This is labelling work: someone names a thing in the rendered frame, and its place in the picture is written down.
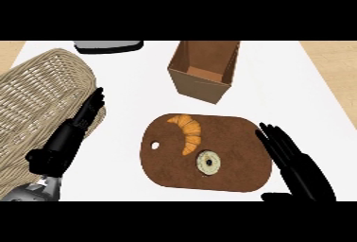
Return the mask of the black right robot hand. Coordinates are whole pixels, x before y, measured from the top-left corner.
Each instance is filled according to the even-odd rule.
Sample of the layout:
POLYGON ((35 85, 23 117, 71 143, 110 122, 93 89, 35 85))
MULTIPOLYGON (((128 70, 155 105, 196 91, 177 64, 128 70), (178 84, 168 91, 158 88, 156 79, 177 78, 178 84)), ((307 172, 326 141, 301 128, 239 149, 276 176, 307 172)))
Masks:
POLYGON ((264 201, 335 202, 330 183, 310 155, 302 153, 287 133, 273 125, 259 124, 255 135, 279 168, 289 193, 264 193, 264 201))

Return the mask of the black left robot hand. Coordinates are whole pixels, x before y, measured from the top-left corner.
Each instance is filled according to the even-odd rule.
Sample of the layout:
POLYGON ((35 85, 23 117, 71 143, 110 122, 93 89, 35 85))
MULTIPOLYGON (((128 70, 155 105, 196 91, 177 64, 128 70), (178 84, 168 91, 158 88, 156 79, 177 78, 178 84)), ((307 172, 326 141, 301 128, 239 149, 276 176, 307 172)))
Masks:
POLYGON ((29 172, 59 178, 74 160, 85 132, 100 108, 105 105, 103 88, 97 88, 88 96, 74 117, 66 119, 54 130, 43 148, 32 149, 25 159, 29 172))

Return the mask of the pale round cupcake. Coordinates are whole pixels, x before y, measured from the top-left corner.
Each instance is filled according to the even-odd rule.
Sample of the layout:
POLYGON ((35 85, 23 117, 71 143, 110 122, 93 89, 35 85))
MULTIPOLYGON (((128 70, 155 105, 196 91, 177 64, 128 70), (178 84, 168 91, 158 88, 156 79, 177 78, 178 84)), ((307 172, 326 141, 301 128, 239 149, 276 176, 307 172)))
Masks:
POLYGON ((208 176, 220 170, 220 157, 211 150, 203 150, 196 157, 196 168, 208 176))

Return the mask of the brown wooden cutting board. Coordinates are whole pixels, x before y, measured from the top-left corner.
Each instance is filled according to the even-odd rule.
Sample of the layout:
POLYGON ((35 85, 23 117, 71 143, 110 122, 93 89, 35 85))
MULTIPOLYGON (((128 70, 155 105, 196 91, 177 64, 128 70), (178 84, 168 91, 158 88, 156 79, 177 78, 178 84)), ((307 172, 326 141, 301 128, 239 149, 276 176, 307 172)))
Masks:
POLYGON ((175 116, 158 117, 140 143, 140 164, 161 186, 251 192, 267 183, 268 153, 255 135, 258 127, 243 118, 189 114, 190 138, 175 116))

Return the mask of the brown cardboard box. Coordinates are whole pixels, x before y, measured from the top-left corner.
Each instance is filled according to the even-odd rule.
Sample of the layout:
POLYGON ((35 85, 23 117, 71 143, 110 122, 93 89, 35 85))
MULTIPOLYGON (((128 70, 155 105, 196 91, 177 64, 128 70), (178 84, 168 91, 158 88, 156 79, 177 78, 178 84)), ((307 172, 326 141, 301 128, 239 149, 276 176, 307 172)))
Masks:
POLYGON ((181 41, 167 71, 177 93, 217 104, 231 87, 239 41, 181 41))

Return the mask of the woven wicker basket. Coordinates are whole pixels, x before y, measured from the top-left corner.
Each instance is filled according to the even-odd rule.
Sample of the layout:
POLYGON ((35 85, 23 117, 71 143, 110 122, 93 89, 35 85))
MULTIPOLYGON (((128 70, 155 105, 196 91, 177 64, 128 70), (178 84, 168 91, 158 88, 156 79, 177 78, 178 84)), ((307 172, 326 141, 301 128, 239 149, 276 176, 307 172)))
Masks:
MULTIPOLYGON (((44 184, 25 159, 43 148, 62 122, 72 118, 99 87, 84 61, 54 48, 0 75, 0 201, 22 184, 44 184)), ((105 117, 99 110, 84 138, 105 117)))

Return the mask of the orange croissant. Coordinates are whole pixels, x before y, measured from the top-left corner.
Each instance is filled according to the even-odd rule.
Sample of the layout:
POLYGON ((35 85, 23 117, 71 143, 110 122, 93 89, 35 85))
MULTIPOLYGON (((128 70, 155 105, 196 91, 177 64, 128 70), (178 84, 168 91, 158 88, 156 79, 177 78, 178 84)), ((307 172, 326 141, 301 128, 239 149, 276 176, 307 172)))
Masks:
POLYGON ((183 132, 184 148, 181 154, 189 155, 200 145, 200 124, 187 114, 174 115, 167 119, 167 123, 175 124, 183 132))

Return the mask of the grey and black appliance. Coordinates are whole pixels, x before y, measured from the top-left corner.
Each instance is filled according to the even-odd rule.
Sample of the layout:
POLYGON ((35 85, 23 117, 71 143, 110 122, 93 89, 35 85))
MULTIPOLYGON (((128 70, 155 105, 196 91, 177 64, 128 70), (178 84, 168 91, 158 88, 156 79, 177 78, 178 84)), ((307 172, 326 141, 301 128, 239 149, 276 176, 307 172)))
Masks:
POLYGON ((143 41, 75 41, 74 47, 81 54, 112 54, 141 49, 143 41))

